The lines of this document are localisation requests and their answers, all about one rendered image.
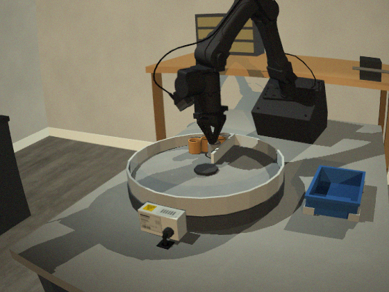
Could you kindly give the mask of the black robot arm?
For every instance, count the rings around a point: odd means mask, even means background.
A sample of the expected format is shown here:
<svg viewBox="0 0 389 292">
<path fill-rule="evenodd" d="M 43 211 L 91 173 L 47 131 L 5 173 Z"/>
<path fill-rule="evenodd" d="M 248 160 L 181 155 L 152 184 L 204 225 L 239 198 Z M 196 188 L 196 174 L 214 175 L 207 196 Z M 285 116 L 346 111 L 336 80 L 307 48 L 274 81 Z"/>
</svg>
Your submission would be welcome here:
<svg viewBox="0 0 389 292">
<path fill-rule="evenodd" d="M 262 38 L 269 77 L 279 82 L 279 86 L 266 87 L 263 99 L 313 103 L 315 89 L 296 89 L 297 76 L 281 44 L 276 23 L 278 15 L 279 5 L 274 0 L 234 0 L 227 14 L 205 38 L 212 37 L 197 45 L 196 65 L 178 70 L 174 105 L 180 111 L 194 105 L 195 112 L 206 113 L 206 95 L 200 93 L 208 92 L 212 96 L 212 92 L 220 91 L 219 72 L 225 71 L 231 45 L 249 18 Z"/>
</svg>

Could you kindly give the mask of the orange hollow cylinder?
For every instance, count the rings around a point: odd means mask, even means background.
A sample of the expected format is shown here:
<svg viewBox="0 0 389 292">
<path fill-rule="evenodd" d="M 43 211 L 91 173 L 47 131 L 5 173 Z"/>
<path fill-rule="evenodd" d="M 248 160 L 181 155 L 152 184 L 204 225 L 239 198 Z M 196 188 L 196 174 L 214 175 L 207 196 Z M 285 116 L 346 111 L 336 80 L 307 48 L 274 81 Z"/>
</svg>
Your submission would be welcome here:
<svg viewBox="0 0 389 292">
<path fill-rule="evenodd" d="M 197 142 L 199 141 L 199 142 Z M 201 153 L 201 139 L 200 138 L 190 138 L 188 140 L 189 153 L 199 154 Z"/>
<path fill-rule="evenodd" d="M 208 141 L 205 136 L 201 137 L 201 150 L 203 152 L 208 152 Z"/>
<path fill-rule="evenodd" d="M 220 141 L 222 144 L 226 140 L 226 138 L 224 136 L 219 136 L 217 140 Z"/>
</svg>

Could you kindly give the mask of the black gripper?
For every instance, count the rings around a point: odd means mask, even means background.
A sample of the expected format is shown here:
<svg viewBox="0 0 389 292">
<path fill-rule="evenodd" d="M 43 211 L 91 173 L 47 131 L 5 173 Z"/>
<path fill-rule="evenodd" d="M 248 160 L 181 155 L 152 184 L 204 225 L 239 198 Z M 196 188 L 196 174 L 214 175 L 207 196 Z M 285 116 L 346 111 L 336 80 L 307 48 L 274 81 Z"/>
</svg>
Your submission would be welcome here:
<svg viewBox="0 0 389 292">
<path fill-rule="evenodd" d="M 208 92 L 201 93 L 206 95 L 206 113 L 193 113 L 193 118 L 197 119 L 197 124 L 203 131 L 208 143 L 214 145 L 220 135 L 222 127 L 226 121 L 226 115 L 224 111 L 228 111 L 228 106 L 221 106 L 221 93 L 220 91 L 212 92 L 212 96 L 209 96 Z M 214 127 L 212 133 L 211 127 Z"/>
</svg>

